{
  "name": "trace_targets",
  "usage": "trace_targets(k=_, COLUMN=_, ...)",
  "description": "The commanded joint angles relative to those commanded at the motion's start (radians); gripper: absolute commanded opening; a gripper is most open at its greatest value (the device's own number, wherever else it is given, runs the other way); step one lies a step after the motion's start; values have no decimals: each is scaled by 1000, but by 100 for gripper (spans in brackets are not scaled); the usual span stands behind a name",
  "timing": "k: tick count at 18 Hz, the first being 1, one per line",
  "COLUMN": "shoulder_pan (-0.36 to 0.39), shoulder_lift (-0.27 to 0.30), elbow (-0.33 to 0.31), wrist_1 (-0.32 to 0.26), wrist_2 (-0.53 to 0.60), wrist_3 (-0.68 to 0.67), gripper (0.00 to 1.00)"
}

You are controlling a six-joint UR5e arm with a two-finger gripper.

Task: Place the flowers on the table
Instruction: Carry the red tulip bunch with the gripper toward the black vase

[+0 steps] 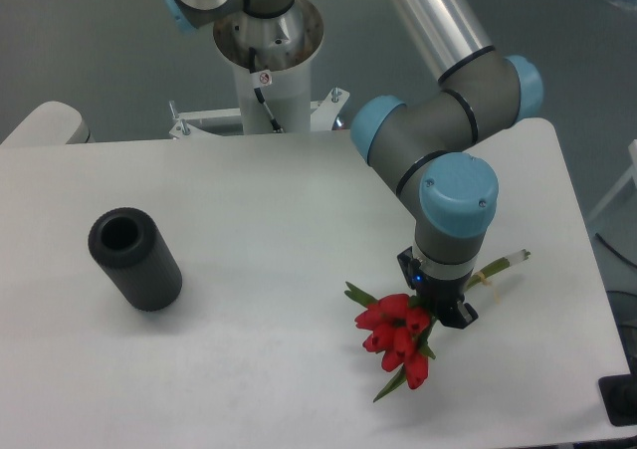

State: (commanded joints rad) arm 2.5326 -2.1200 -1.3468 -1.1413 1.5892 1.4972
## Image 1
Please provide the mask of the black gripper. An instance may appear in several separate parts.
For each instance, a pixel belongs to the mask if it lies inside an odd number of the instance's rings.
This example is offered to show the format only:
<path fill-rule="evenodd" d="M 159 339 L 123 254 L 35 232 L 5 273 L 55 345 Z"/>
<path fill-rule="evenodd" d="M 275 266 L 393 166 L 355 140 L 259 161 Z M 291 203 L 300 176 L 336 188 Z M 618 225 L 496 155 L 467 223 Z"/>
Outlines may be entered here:
<path fill-rule="evenodd" d="M 471 276 L 466 272 L 453 279 L 440 279 L 425 262 L 417 259 L 409 247 L 397 256 L 407 286 L 424 300 L 432 313 L 446 328 L 463 330 L 479 318 L 476 310 L 465 303 L 464 289 Z"/>

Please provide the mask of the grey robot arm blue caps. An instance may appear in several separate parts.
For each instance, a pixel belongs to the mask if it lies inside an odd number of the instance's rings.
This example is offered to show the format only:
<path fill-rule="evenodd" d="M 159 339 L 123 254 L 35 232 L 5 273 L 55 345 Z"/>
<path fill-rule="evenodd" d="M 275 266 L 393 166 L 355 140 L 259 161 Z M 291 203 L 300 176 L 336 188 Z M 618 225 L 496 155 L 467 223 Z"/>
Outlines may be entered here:
<path fill-rule="evenodd" d="M 244 133 L 307 132 L 309 64 L 323 38 L 308 0 L 164 0 L 184 30 L 211 26 L 235 72 Z M 536 67 L 503 57 L 466 0 L 392 0 L 440 91 L 409 106 L 393 96 L 368 102 L 350 137 L 361 157 L 415 220 L 399 257 L 407 285 L 448 328 L 477 318 L 464 294 L 499 193 L 492 167 L 469 149 L 535 115 L 543 85 Z"/>

